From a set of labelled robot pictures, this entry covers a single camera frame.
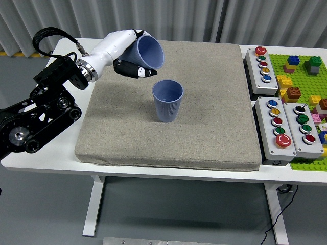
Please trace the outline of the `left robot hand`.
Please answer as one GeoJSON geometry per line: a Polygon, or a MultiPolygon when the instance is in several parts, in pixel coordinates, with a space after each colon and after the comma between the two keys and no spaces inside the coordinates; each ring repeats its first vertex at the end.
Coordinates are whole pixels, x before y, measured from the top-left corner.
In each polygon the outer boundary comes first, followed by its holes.
{"type": "Polygon", "coordinates": [[[164,51],[157,39],[144,30],[129,29],[109,33],[76,65],[88,81],[94,82],[107,66],[126,77],[144,78],[156,75],[164,62],[164,51]]]}

